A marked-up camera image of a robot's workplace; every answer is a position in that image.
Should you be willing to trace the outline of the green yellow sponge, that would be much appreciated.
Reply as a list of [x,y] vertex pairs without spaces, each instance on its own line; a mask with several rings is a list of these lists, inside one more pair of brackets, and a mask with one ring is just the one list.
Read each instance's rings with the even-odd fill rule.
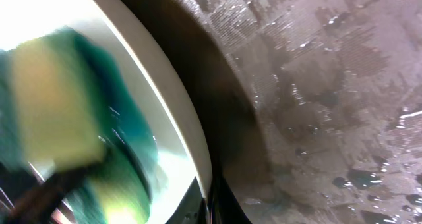
[[105,223],[146,223],[156,158],[115,61],[88,38],[65,28],[1,52],[1,165],[42,184],[104,162],[88,183]]

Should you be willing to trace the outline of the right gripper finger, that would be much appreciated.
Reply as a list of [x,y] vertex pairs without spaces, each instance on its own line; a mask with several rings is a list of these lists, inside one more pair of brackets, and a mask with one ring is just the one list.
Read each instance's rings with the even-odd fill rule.
[[211,224],[208,202],[198,179],[194,178],[166,224]]

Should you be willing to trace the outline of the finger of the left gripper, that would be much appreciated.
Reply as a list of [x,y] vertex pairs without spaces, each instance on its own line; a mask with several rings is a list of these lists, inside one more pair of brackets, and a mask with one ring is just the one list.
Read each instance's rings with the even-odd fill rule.
[[68,199],[77,223],[105,223],[106,215],[89,187],[88,179],[99,174],[104,162],[54,172],[42,184],[24,169],[12,171],[1,165],[1,188],[5,191],[2,223],[55,223],[54,211]]

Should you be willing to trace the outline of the white plate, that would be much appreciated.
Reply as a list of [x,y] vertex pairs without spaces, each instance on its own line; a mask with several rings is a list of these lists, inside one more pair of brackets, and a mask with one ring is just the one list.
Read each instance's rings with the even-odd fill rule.
[[[152,132],[157,158],[146,223],[166,223],[194,178],[207,196],[210,158],[192,103],[169,59],[120,0],[1,0],[1,52],[65,28],[111,55]],[[68,202],[53,220],[77,223]]]

